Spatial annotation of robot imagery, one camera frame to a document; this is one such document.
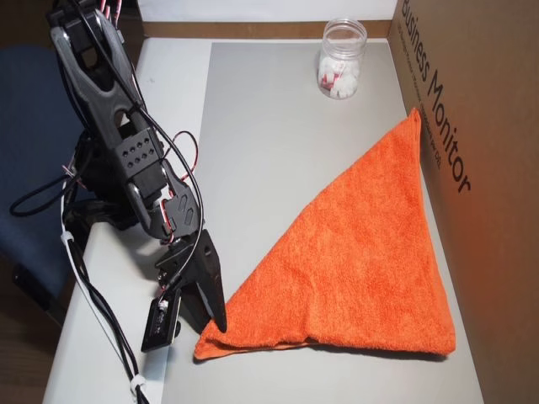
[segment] white object in jar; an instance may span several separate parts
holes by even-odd
[[[348,98],[354,94],[359,76],[358,60],[336,61],[329,56],[320,58],[318,85],[329,90],[331,98]]]

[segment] robotic arm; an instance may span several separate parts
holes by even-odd
[[[203,229],[198,185],[181,153],[148,114],[120,31],[95,9],[94,1],[70,4],[47,18],[67,91],[86,126],[75,167],[89,190],[119,207],[114,218],[104,212],[99,217],[119,228],[139,221],[149,236],[168,246],[156,263],[162,293],[151,304],[141,349],[146,352],[173,341],[179,332],[180,300],[197,331],[213,317],[225,332],[221,267]],[[97,55],[95,61],[88,62],[89,52]],[[121,115],[127,120],[123,125],[118,122]],[[197,197],[175,175],[158,132],[188,170]],[[169,198],[160,203],[162,190]]]

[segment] cable tie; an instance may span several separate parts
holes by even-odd
[[[146,379],[144,378],[144,376],[141,375],[140,373],[135,375],[133,379],[131,379],[131,393],[133,394],[133,396],[136,396],[136,388],[138,386],[140,386],[142,390],[142,387],[145,385],[146,385]]]
[[[69,241],[75,241],[75,238],[73,238],[73,234],[71,234],[70,231],[64,231],[61,235],[60,235],[60,239],[61,239],[61,242],[64,244],[64,246],[67,247],[67,242]]]

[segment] white cable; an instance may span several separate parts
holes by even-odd
[[[66,187],[66,185],[67,185],[67,181],[64,181],[64,184],[62,185],[61,188],[64,189]],[[103,318],[103,316],[101,315],[101,313],[99,312],[99,310],[95,306],[95,304],[92,302],[92,298],[90,297],[90,293],[88,292],[88,289],[87,289],[86,285],[83,283],[83,281],[81,280],[81,278],[80,278],[80,276],[78,274],[78,271],[76,270],[75,262],[73,260],[73,256],[71,254],[71,249],[69,248],[69,244],[68,244],[69,240],[74,241],[75,239],[73,238],[73,234],[70,231],[66,231],[66,226],[64,225],[63,217],[64,217],[64,195],[62,195],[61,199],[60,199],[60,222],[61,222],[61,236],[60,236],[60,238],[61,238],[61,241],[63,242],[63,244],[64,244],[64,246],[66,248],[67,256],[69,257],[69,262],[71,263],[72,271],[75,274],[75,279],[77,280],[78,287],[83,292],[84,298],[86,299],[86,302],[90,306],[90,309],[92,309],[92,312],[93,312],[93,315],[95,316],[95,319],[98,321],[98,323],[101,326],[101,329],[103,330],[104,334],[109,339],[110,345],[112,346],[112,348],[116,352],[116,355],[118,356],[118,360],[123,365],[123,361],[121,359],[121,354],[120,354],[120,349],[118,348],[118,345],[117,345],[117,343],[115,341],[115,338],[111,335],[110,326],[106,322],[106,320]],[[133,379],[131,379],[131,393],[133,394],[134,397],[136,397],[135,388],[139,385],[141,387],[142,395],[146,398],[146,400],[148,402],[150,402],[150,400],[146,396],[144,390],[142,389],[142,387],[145,384],[146,384],[146,379],[144,379],[143,376],[135,375],[133,377]]]

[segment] jar lid rim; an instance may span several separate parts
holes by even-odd
[[[358,35],[357,41],[346,45],[332,43],[328,35],[337,29],[352,31]],[[331,56],[354,59],[361,54],[366,45],[367,31],[363,24],[354,19],[332,19],[323,31],[322,47]]]

